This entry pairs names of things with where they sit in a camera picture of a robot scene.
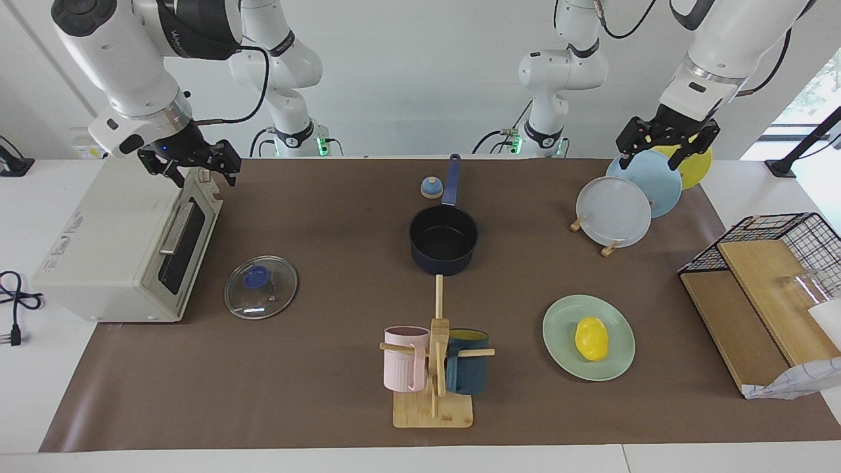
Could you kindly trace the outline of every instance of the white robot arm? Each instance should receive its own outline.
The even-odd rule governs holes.
[[[569,104],[563,90],[587,90],[605,82],[607,58],[599,50],[599,19],[592,0],[561,0],[555,29],[565,50],[532,52],[520,62],[520,83],[532,92],[532,111],[519,131],[521,153],[554,155],[561,141]]]
[[[674,17],[695,32],[695,40],[660,97],[654,118],[632,118],[616,139],[621,166],[657,145],[680,145],[669,161],[672,169],[706,151],[720,131],[712,116],[737,96],[762,56],[814,3],[670,0]]]
[[[289,28],[278,0],[243,0],[242,25],[244,37],[272,57],[266,102],[280,156],[323,154],[319,137],[326,137],[326,128],[309,117],[304,97],[294,90],[320,82],[321,59]],[[247,51],[231,57],[229,65],[231,75],[240,85],[261,91],[262,57]]]
[[[109,153],[138,152],[146,169],[177,185],[177,167],[204,167],[234,185],[240,157],[204,141],[163,56],[225,60],[240,49],[238,0],[55,0],[56,32],[108,97],[90,125]]]

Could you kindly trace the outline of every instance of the green plate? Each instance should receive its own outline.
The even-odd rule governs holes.
[[[589,361],[575,347],[581,319],[599,317],[607,327],[607,357]],[[591,295],[568,295],[556,301],[543,317],[543,342],[555,362],[570,374],[588,381],[612,380],[624,373],[637,350],[627,320],[614,307]]]

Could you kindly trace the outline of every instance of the brown tabletop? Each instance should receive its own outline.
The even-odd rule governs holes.
[[[446,161],[245,162],[182,322],[94,332],[41,451],[426,445],[641,444],[841,438],[818,396],[746,401],[678,269],[723,231],[700,187],[610,258],[567,230],[607,161],[463,163],[459,206],[479,225],[470,266],[447,278],[454,327],[490,333],[489,389],[460,430],[395,429],[382,330],[428,326],[434,277],[408,225],[421,180]],[[225,309],[231,271],[276,254],[299,271],[293,304],[263,321]],[[557,299],[590,294],[631,324],[637,354],[616,380],[579,380],[543,346]]]

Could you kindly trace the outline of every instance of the light blue plate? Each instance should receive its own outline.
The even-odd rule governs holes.
[[[628,169],[619,167],[619,157],[611,162],[606,176],[623,178],[636,184],[643,190],[651,204],[651,218],[666,215],[678,204],[683,182],[680,172],[669,169],[669,159],[653,150],[638,153]]]
[[[575,347],[575,329],[585,317],[599,317],[607,328],[607,357],[589,361]],[[588,381],[608,381],[624,373],[637,351],[631,326],[614,307],[592,295],[568,295],[543,317],[543,342],[555,362]]]

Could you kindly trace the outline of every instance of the black wire basket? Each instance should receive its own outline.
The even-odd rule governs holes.
[[[831,296],[841,297],[841,237],[813,212],[745,217],[684,266],[680,274],[727,271],[730,268],[718,245],[757,240],[782,240],[803,268],[820,271],[821,283]]]

